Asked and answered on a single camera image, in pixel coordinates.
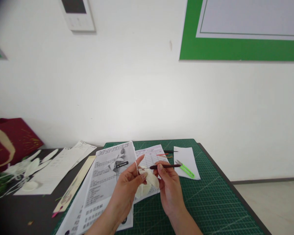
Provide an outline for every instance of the floor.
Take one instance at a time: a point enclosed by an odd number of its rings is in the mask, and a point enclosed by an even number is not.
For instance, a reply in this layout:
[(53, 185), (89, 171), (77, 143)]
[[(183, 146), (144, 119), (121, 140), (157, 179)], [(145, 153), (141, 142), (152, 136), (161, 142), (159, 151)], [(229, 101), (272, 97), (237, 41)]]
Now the floor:
[(235, 187), (273, 235), (294, 235), (294, 181)]

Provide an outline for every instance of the white paper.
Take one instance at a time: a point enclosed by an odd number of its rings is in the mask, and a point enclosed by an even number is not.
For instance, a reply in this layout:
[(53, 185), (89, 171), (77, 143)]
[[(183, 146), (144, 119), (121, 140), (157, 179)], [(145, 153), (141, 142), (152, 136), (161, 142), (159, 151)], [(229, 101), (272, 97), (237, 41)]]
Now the white paper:
[[(155, 145), (155, 146), (152, 146), (152, 147), (147, 148), (147, 149), (141, 149), (141, 150), (136, 151), (137, 158), (140, 157), (143, 154), (145, 154), (145, 157), (140, 162), (140, 165), (143, 165), (143, 166), (146, 166), (146, 167), (151, 167), (152, 165), (154, 165), (158, 161), (169, 162), (166, 157), (157, 156), (159, 154), (164, 154), (164, 151), (163, 151), (161, 145)], [(155, 194), (157, 194), (159, 192), (160, 192), (159, 189), (156, 189), (154, 186), (152, 186), (149, 193), (146, 196), (143, 196), (143, 197), (141, 197), (139, 199), (134, 198), (134, 204), (140, 202), (141, 200), (143, 200), (143, 199), (145, 199), (145, 198), (147, 198), (149, 196), (155, 195)]]
[(196, 37), (294, 40), (294, 0), (203, 0)]
[(176, 167), (175, 171), (179, 176), (189, 178), (192, 180), (200, 180), (200, 176), (198, 173), (198, 169), (196, 166), (193, 148), (180, 148), (174, 146), (174, 164), (178, 164), (175, 161), (179, 160), (183, 165), (185, 165), (194, 175), (195, 178), (192, 179), (185, 171), (183, 171), (180, 167)]
[[(127, 142), (117, 146), (113, 146), (108, 149), (103, 149), (96, 152), (96, 160), (91, 172), (91, 179), (87, 188), (85, 201), (83, 204), (83, 210), (80, 219), (80, 225), (78, 226), (77, 233), (81, 233), (83, 230), (88, 230), (95, 221), (98, 206), (102, 205), (103, 210), (105, 204), (110, 200), (114, 191), (115, 185), (118, 181), (119, 175), (126, 170), (136, 160), (135, 148), (133, 142)], [(116, 172), (109, 166), (114, 165), (117, 159), (122, 158), (122, 161), (117, 162)], [(126, 221), (123, 227), (129, 226)]]
[(77, 162), (72, 166), (71, 170), (79, 164), (85, 157), (90, 155), (97, 147), (87, 144), (84, 141), (79, 141), (73, 148), (87, 148), (87, 150), (83, 153), (83, 155), (77, 160)]
[(39, 184), (37, 189), (23, 191), (21, 188), (14, 195), (52, 194), (60, 181), (86, 150), (87, 148), (64, 148), (45, 168), (36, 173), (30, 180)]
[[(81, 228), (81, 231), (79, 233), (77, 233), (78, 227), (80, 224), (80, 219), (81, 219), (81, 215), (82, 215), (82, 211), (83, 211), (83, 204), (85, 201), (85, 197), (86, 197), (86, 193), (87, 193), (87, 187), (90, 183), (90, 179), (91, 179), (91, 175), (93, 172), (93, 167), (94, 164), (92, 164), (90, 170), (88, 171), (84, 182), (81, 186), (81, 188), (79, 189), (79, 191), (76, 194), (76, 197), (74, 198), (66, 216), (64, 217), (56, 235), (64, 235), (66, 234), (67, 231), (69, 231), (69, 235), (81, 235), (84, 234), (85, 232), (87, 232), (88, 229), (85, 228)], [(90, 223), (92, 220), (96, 221), (97, 218), (99, 218), (99, 216), (101, 215), (101, 211), (103, 210), (103, 203), (102, 206), (100, 207), (100, 203), (99, 205), (96, 205), (96, 209), (97, 206), (99, 206), (97, 213), (95, 213), (94, 215), (91, 216), (91, 218), (89, 219), (89, 217), (87, 218), (87, 220), (89, 220), (88, 222)], [(130, 227), (133, 227), (133, 207), (131, 212), (129, 213), (128, 217), (127, 217), (127, 221), (125, 224), (121, 224), (117, 231), (119, 230), (123, 230), (123, 229), (127, 229)]]

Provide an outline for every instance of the paper sheet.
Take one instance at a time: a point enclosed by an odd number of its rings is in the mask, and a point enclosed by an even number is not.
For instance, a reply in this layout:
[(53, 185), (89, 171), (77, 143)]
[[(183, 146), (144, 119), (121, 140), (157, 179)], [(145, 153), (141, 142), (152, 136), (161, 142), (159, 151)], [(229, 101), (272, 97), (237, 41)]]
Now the paper sheet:
[(75, 176), (74, 180), (72, 181), (69, 188), (66, 190), (63, 197), (60, 199), (58, 205), (54, 209), (53, 213), (57, 212), (64, 212), (68, 205), (70, 204), (72, 198), (74, 197), (76, 191), (80, 187), (81, 183), (83, 182), (85, 176), (88, 173), (88, 170), (92, 166), (94, 160), (96, 159), (96, 156), (89, 156), (89, 158), (85, 161), (84, 165), (78, 172), (78, 174)]
[[(91, 179), (94, 165), (95, 164), (93, 163), (89, 172), (87, 173), (85, 180), (84, 180), (81, 188), (77, 192), (77, 195), (74, 198), (74, 201), (72, 202), (66, 216), (64, 217), (56, 235), (64, 235), (64, 234), (81, 235), (81, 234), (84, 234), (88, 230), (88, 229), (86, 229), (86, 226), (85, 226), (85, 228), (81, 229), (81, 232), (77, 233), (79, 225), (82, 224), (80, 222), (80, 219), (81, 219), (81, 215), (82, 215), (82, 211), (83, 211), (83, 204), (84, 204), (84, 200), (85, 200), (86, 193), (87, 193), (87, 187), (90, 183), (90, 179)], [(108, 202), (109, 200), (110, 200), (110, 198), (107, 198), (105, 201), (105, 204), (107, 204), (106, 202)], [(92, 220), (96, 220), (101, 215), (101, 212), (103, 211), (103, 203), (102, 203), (101, 207), (100, 207), (100, 205), (101, 204), (99, 203), (98, 204), (99, 208), (98, 208), (98, 210), (96, 210), (97, 212), (93, 216), (91, 216), (89, 222)], [(133, 216), (133, 207), (132, 207), (132, 210), (127, 217), (126, 223), (121, 224), (118, 227), (117, 231), (133, 227), (133, 221), (134, 221), (133, 218), (134, 218), (134, 216)]]
[(64, 148), (45, 168), (39, 171), (30, 181), (39, 184), (33, 191), (23, 191), (20, 188), (14, 195), (52, 194), (54, 189), (68, 173), (87, 148)]
[(185, 171), (183, 171), (180, 167), (176, 167), (175, 171), (179, 176), (189, 178), (192, 180), (200, 180), (200, 176), (198, 173), (198, 169), (196, 166), (195, 158), (194, 158), (194, 153), (193, 153), (193, 148), (180, 148), (174, 146), (174, 164), (177, 164), (175, 161), (179, 160), (183, 165), (185, 165), (193, 174), (195, 175), (195, 178), (192, 179), (188, 174), (186, 174)]
[[(145, 157), (141, 161), (140, 165), (143, 165), (143, 166), (146, 166), (146, 167), (151, 167), (152, 165), (154, 165), (158, 161), (169, 162), (166, 157), (157, 156), (159, 154), (164, 154), (164, 151), (163, 151), (161, 145), (155, 145), (155, 146), (152, 146), (152, 147), (147, 148), (147, 149), (141, 149), (141, 150), (136, 151), (136, 156), (137, 157), (139, 157), (139, 156), (141, 156), (143, 154), (145, 154)], [(155, 194), (157, 194), (159, 192), (160, 192), (159, 189), (156, 189), (154, 186), (152, 186), (149, 193), (146, 196), (143, 196), (143, 197), (141, 197), (139, 199), (135, 198), (134, 199), (134, 204), (140, 202), (141, 200), (143, 200), (143, 199), (145, 199), (145, 198), (147, 198), (149, 196), (155, 195)]]
[(79, 164), (85, 157), (87, 157), (89, 154), (91, 154), (97, 147), (87, 144), (84, 141), (79, 141), (73, 148), (87, 148), (87, 150), (84, 152), (84, 154), (77, 160), (77, 162), (72, 166), (71, 170)]
[[(105, 209), (105, 205), (110, 200), (119, 175), (136, 160), (132, 141), (97, 151), (96, 156), (93, 168), (90, 170), (91, 179), (87, 187), (80, 224), (77, 230), (78, 234), (83, 230), (88, 230), (94, 223), (98, 207), (102, 207), (101, 211)], [(112, 170), (115, 163), (116, 172)], [(129, 227), (129, 223), (131, 223), (129, 217), (131, 216), (133, 216), (133, 212), (129, 214), (128, 221), (122, 225), (123, 227)]]

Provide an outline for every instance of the green cutting mat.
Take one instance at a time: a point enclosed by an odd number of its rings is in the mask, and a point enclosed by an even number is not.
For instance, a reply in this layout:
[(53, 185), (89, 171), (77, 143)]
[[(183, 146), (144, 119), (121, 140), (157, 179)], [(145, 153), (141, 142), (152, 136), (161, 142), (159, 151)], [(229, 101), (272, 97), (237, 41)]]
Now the green cutting mat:
[[(106, 143), (104, 149), (121, 143)], [(180, 181), (186, 208), (204, 234), (264, 234), (194, 139), (134, 142), (136, 150), (158, 144), (164, 150), (193, 148), (201, 180), (181, 177)], [(135, 204), (134, 227), (117, 234), (174, 234), (160, 194)]]

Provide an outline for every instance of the black label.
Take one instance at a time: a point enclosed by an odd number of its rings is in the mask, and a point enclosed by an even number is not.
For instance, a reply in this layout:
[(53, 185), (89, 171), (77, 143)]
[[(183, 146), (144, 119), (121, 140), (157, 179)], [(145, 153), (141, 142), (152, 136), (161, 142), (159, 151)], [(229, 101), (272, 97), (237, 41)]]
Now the black label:
[(116, 168), (118, 169), (118, 168), (120, 168), (120, 167), (122, 167), (122, 166), (124, 166), (124, 165), (127, 165), (127, 164), (128, 164), (128, 162), (123, 162), (123, 163), (121, 163), (121, 164), (117, 165), (117, 167), (116, 167)]

